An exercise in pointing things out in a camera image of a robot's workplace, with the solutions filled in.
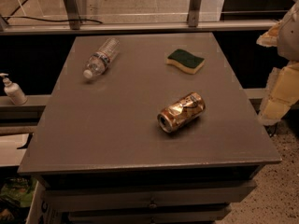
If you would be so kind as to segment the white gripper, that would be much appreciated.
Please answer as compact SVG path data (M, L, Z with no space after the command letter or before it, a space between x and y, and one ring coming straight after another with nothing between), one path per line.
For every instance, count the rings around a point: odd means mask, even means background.
M278 55L289 61L299 61L299 3L295 3L256 43L263 47L278 46ZM264 126L281 121L299 101L299 62L288 62L282 69L274 67L269 74L258 120Z

